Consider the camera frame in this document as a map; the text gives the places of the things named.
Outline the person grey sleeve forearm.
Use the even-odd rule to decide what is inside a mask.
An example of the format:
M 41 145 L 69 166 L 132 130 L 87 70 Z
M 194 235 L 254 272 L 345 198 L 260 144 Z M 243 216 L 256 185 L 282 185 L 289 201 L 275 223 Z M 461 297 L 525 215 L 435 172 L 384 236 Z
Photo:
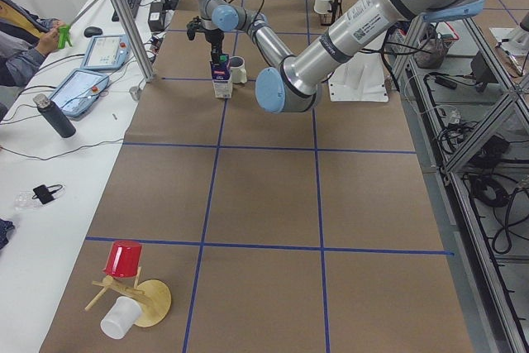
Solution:
M 45 60 L 36 48 L 21 51 L 11 57 L 1 57 L 1 85 L 26 86 Z

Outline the person hand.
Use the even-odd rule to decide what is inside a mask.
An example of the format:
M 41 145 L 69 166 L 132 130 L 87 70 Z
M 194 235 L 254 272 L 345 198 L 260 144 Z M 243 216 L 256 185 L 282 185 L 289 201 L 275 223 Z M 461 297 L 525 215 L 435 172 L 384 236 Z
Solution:
M 50 30 L 39 39 L 38 44 L 36 46 L 36 50 L 41 55 L 47 56 L 50 53 L 53 53 L 59 49 L 59 28 L 62 26 L 65 26 L 65 23 L 63 21 L 53 21 Z

